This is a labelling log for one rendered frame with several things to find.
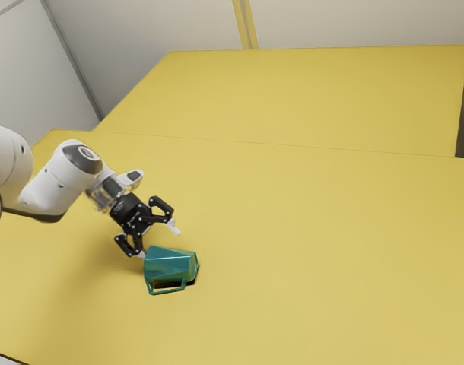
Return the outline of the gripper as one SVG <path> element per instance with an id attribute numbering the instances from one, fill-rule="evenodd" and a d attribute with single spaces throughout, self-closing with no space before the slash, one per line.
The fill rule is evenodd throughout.
<path id="1" fill-rule="evenodd" d="M 164 224 L 175 236 L 181 234 L 173 214 L 174 208 L 157 195 L 151 196 L 147 205 L 134 193 L 121 195 L 110 209 L 110 217 L 121 230 L 114 241 L 126 256 L 143 258 L 143 235 L 149 225 Z"/>

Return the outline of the teal faceted mug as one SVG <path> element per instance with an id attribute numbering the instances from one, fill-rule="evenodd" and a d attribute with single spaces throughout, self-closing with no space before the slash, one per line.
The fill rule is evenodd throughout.
<path id="1" fill-rule="evenodd" d="M 198 256 L 193 251 L 150 246 L 144 258 L 144 279 L 150 295 L 168 294 L 184 290 L 196 279 Z M 174 283 L 166 290 L 157 290 L 162 283 Z"/>

